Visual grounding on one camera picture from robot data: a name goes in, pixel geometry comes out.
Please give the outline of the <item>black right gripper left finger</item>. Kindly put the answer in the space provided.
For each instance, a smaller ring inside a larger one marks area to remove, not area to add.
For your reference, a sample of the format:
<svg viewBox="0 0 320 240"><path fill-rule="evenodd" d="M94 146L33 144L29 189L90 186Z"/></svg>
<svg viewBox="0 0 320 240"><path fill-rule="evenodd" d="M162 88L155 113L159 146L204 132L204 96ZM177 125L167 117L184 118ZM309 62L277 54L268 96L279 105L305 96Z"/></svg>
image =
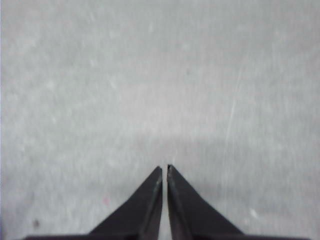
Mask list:
<svg viewBox="0 0 320 240"><path fill-rule="evenodd" d="M111 215L86 234L29 235L25 240L157 240L163 206L163 171L157 166Z"/></svg>

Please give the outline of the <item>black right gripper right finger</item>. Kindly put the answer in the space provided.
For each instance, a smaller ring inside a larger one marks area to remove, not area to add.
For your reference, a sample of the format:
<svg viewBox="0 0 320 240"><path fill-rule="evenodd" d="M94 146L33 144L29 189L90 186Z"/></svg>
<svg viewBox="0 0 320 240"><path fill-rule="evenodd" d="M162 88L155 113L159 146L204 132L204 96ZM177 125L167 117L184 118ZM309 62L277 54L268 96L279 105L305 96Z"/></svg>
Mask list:
<svg viewBox="0 0 320 240"><path fill-rule="evenodd" d="M248 234L211 206L172 165L167 166L167 204L173 240L303 240Z"/></svg>

